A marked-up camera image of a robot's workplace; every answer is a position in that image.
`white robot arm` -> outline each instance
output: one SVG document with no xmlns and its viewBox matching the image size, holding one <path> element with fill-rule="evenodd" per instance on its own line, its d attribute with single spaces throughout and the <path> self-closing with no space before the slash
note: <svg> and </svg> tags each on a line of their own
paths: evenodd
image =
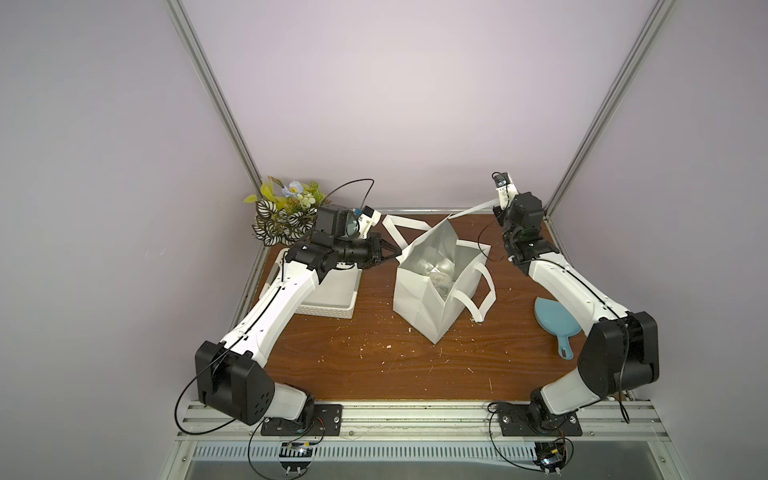
<svg viewBox="0 0 768 480">
<path fill-rule="evenodd" d="M 494 214 L 509 261 L 547 289 L 587 335 L 578 367 L 534 390 L 525 412 L 534 434 L 557 436 L 566 414 L 656 381 L 657 325 L 647 313 L 632 313 L 595 288 L 541 237 L 544 210 L 537 197 L 518 193 L 508 174 L 494 173 L 493 179 L 501 200 Z"/>
<path fill-rule="evenodd" d="M 197 391 L 202 403 L 248 425 L 263 417 L 279 419 L 286 435 L 310 427 L 314 397 L 273 382 L 263 368 L 290 318 L 330 270 L 340 263 L 370 268 L 401 253 L 380 233 L 369 232 L 380 217 L 370 207 L 359 214 L 336 205 L 318 209 L 310 240 L 288 249 L 280 275 L 246 317 L 219 343 L 205 342 L 197 350 Z M 391 254 L 384 256 L 384 250 Z"/>
</svg>

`bag handle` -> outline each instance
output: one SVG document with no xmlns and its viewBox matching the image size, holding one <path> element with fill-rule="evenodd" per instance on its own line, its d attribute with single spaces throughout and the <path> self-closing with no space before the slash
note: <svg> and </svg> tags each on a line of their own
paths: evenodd
<svg viewBox="0 0 768 480">
<path fill-rule="evenodd" d="M 462 217 L 464 215 L 473 214 L 474 212 L 476 212 L 478 210 L 482 210 L 482 209 L 488 208 L 488 207 L 495 207 L 496 205 L 499 205 L 498 198 L 495 198 L 493 200 L 489 200 L 489 201 L 485 202 L 484 204 L 475 205 L 474 207 L 468 208 L 467 210 L 464 210 L 463 212 L 458 212 L 457 214 L 450 214 L 450 215 L 448 215 L 448 219 L 450 220 L 452 218 L 457 218 L 457 217 Z"/>
<path fill-rule="evenodd" d="M 386 228 L 386 231 L 389 232 L 389 235 L 392 236 L 395 243 L 397 243 L 397 246 L 400 247 L 400 250 L 405 250 L 408 246 L 408 242 L 402 237 L 400 231 L 397 230 L 398 226 L 424 231 L 432 228 L 429 226 L 429 223 L 426 223 L 423 220 L 413 220 L 412 218 L 397 217 L 396 215 L 387 215 L 384 217 L 382 224 L 384 225 L 384 228 Z"/>
<path fill-rule="evenodd" d="M 472 314 L 473 322 L 480 323 L 485 320 L 485 314 L 488 313 L 488 310 L 491 309 L 491 305 L 493 305 L 493 303 L 496 301 L 496 286 L 493 284 L 491 273 L 488 272 L 488 267 L 482 263 L 476 263 L 474 268 L 475 270 L 478 270 L 480 273 L 482 273 L 482 275 L 485 277 L 485 281 L 488 282 L 488 286 L 491 287 L 491 291 L 488 292 L 488 295 L 485 296 L 485 300 L 483 300 L 480 304 L 480 308 L 475 306 L 475 304 L 472 302 L 472 299 L 469 298 L 464 292 L 455 290 L 451 296 L 464 303 L 464 306 L 466 306 L 467 310 L 469 310 L 469 312 Z"/>
</svg>

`shopping bag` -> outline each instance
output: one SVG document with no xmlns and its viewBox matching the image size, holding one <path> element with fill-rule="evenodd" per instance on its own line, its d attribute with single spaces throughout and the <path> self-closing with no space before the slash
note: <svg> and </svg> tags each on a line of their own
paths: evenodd
<svg viewBox="0 0 768 480">
<path fill-rule="evenodd" d="M 437 343 L 451 328 L 464 308 L 472 320 L 482 322 L 496 301 L 496 291 L 485 266 L 491 247 L 460 240 L 450 220 L 491 205 L 492 200 L 459 214 L 448 215 L 434 227 L 426 222 L 388 215 L 382 224 L 402 249 L 395 281 L 393 309 L 432 343 Z M 407 244 L 398 227 L 424 230 Z M 480 304 L 472 296 L 484 277 L 491 291 Z"/>
</svg>

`white wall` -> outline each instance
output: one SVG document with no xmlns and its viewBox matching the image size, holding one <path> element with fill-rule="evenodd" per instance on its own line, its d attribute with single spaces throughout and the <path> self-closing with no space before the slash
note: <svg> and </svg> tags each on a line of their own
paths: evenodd
<svg viewBox="0 0 768 480">
<path fill-rule="evenodd" d="M 658 321 L 644 394 L 692 478 L 765 477 L 766 25 L 765 2 L 678 2 L 553 215 L 576 267 Z"/>
<path fill-rule="evenodd" d="M 0 6 L 0 477 L 156 478 L 253 188 L 163 2 Z"/>
<path fill-rule="evenodd" d="M 261 173 L 374 207 L 548 199 L 654 3 L 184 0 Z"/>
</svg>

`wooden table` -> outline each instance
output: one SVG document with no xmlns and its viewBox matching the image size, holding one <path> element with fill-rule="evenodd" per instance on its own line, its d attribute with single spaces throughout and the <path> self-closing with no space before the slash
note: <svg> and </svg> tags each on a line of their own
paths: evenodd
<svg viewBox="0 0 768 480">
<path fill-rule="evenodd" d="M 430 225 L 444 218 L 412 217 Z M 492 215 L 468 215 L 451 224 L 459 238 L 476 240 L 493 220 Z M 385 232 L 381 225 L 374 230 Z M 421 233 L 402 232 L 409 242 Z M 384 237 L 391 241 L 386 232 Z M 553 297 L 506 260 L 497 224 L 485 230 L 481 242 L 492 246 L 489 256 L 497 260 L 487 262 L 497 300 L 483 323 L 472 322 L 464 309 L 432 345 L 392 310 L 398 265 L 392 260 L 362 272 L 352 319 L 295 315 L 266 371 L 275 382 L 298 386 L 320 400 L 528 400 L 531 390 L 576 368 L 586 337 L 571 338 L 573 360 L 560 358 L 557 340 L 534 316 L 536 297 Z M 271 250 L 260 286 L 279 251 Z M 479 303 L 487 293 L 481 279 L 473 300 Z"/>
</svg>

